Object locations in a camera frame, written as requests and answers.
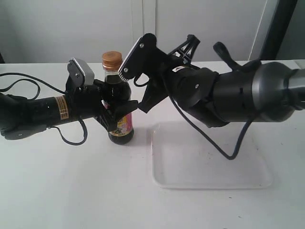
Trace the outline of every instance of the white tray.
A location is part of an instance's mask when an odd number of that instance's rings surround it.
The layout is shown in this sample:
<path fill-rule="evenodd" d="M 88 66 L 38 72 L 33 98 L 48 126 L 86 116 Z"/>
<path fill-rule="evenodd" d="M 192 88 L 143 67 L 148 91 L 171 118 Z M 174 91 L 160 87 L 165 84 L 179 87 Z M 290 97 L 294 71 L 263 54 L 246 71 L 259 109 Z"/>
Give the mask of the white tray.
<path fill-rule="evenodd" d="M 232 154 L 242 123 L 221 128 L 200 127 Z M 273 178 L 252 138 L 251 127 L 239 155 L 229 161 L 186 122 L 167 122 L 152 131 L 152 176 L 163 188 L 265 188 Z"/>

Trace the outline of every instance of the bottle cap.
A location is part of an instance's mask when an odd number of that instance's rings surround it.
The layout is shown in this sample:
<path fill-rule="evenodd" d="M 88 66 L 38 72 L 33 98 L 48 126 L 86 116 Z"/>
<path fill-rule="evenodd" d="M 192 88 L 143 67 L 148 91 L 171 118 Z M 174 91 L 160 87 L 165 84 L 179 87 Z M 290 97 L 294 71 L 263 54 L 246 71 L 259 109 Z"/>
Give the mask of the bottle cap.
<path fill-rule="evenodd" d="M 122 54 L 117 51 L 105 52 L 102 56 L 103 68 L 107 71 L 117 71 L 123 63 Z"/>

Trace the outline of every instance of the white table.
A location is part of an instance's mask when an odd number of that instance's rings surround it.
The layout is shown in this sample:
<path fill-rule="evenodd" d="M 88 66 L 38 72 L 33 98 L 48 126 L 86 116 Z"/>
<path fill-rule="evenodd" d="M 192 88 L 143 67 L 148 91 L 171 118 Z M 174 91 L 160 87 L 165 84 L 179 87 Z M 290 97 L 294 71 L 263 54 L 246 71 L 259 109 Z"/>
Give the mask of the white table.
<path fill-rule="evenodd" d="M 298 68 L 293 61 L 284 62 Z M 200 67 L 224 73 L 223 62 Z M 90 64 L 96 78 L 102 66 Z M 0 73 L 21 72 L 64 89 L 66 64 L 2 64 Z M 4 88 L 17 77 L 2 77 Z M 10 93 L 33 96 L 35 86 L 20 83 Z M 132 86 L 132 98 L 144 89 Z M 42 86 L 41 97 L 58 93 Z M 305 228 L 304 112 L 277 124 L 255 123 L 260 148 L 274 183 L 259 190 L 169 190 L 151 176 L 150 128 L 182 120 L 168 99 L 151 112 L 133 113 L 134 139 L 113 144 L 95 120 L 85 120 L 89 137 L 69 146 L 54 129 L 19 141 L 0 138 L 0 228 L 2 229 L 286 229 Z M 62 125 L 71 141 L 82 139 L 79 123 Z"/>

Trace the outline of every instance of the sauce bottle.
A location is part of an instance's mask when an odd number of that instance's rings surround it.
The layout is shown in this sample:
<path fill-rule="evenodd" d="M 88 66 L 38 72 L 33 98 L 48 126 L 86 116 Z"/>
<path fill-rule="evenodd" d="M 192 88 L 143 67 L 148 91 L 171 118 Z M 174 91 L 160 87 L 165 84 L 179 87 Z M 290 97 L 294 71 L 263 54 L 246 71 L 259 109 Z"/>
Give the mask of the sauce bottle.
<path fill-rule="evenodd" d="M 116 51 L 106 52 L 102 55 L 102 65 L 105 70 L 104 105 L 109 108 L 107 101 L 127 101 L 130 100 L 131 89 L 127 82 L 119 77 L 118 69 L 122 64 L 122 54 Z M 108 133 L 111 141 L 123 145 L 128 143 L 134 134 L 132 126 L 132 114 L 129 113 L 117 124 L 117 129 Z"/>

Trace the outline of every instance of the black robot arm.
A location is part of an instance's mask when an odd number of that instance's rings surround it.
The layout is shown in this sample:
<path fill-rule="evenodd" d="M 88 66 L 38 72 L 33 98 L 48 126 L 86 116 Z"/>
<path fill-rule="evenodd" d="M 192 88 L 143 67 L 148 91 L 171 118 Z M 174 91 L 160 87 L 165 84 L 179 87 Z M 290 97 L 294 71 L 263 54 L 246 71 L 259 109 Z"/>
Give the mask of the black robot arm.
<path fill-rule="evenodd" d="M 94 73 L 86 62 L 71 59 L 68 63 L 68 72 L 65 92 L 26 74 L 0 74 L 29 77 L 63 94 L 60 97 L 27 99 L 0 93 L 1 135 L 8 140 L 22 139 L 47 128 L 57 128 L 57 125 L 79 121 L 84 129 L 85 141 L 87 130 L 83 119 L 93 117 L 109 132 L 116 129 L 118 120 L 137 109 L 137 101 L 107 101 L 111 104 L 110 110 L 107 110 L 102 104 L 104 94 L 107 93 L 104 82 L 94 79 Z M 65 142 L 71 143 L 63 136 L 62 138 Z"/>
<path fill-rule="evenodd" d="M 219 74 L 191 65 L 198 44 L 199 40 L 189 35 L 186 42 L 165 54 L 156 47 L 153 34 L 137 41 L 120 67 L 119 75 L 124 80 L 137 80 L 142 73 L 149 77 L 139 109 L 147 113 L 169 96 L 186 121 L 230 160 L 237 156 L 251 122 L 281 122 L 294 110 L 304 109 L 305 70 L 291 70 L 278 62 L 262 64 L 259 60 L 240 66 L 225 45 L 217 42 L 214 50 L 232 69 Z M 234 153 L 227 155 L 178 106 L 208 127 L 246 122 Z"/>

